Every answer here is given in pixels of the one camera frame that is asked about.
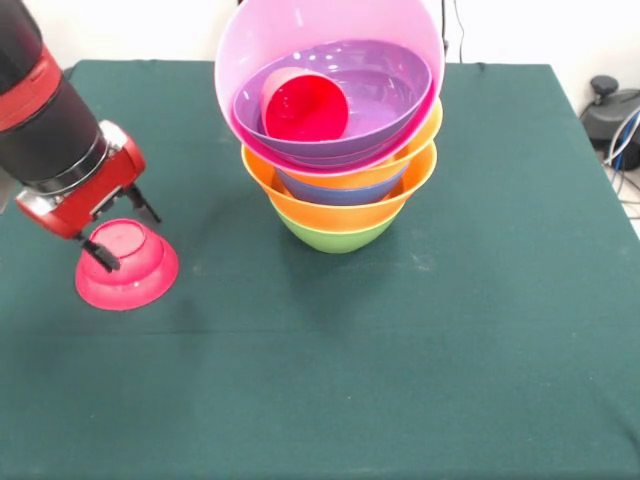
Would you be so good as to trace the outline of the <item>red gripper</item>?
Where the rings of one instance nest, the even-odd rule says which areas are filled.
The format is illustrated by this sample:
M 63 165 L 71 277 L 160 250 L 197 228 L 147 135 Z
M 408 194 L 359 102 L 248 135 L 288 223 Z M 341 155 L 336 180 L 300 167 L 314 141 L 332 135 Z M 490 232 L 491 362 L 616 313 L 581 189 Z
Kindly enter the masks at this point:
M 23 189 L 16 197 L 16 204 L 28 218 L 50 233 L 64 239 L 73 238 L 86 254 L 111 273 L 120 269 L 119 259 L 82 233 L 99 212 L 124 194 L 141 220 L 149 224 L 160 224 L 162 220 L 136 185 L 146 167 L 138 146 L 125 132 L 108 132 L 106 138 L 108 156 L 88 180 L 67 193 L 53 196 Z

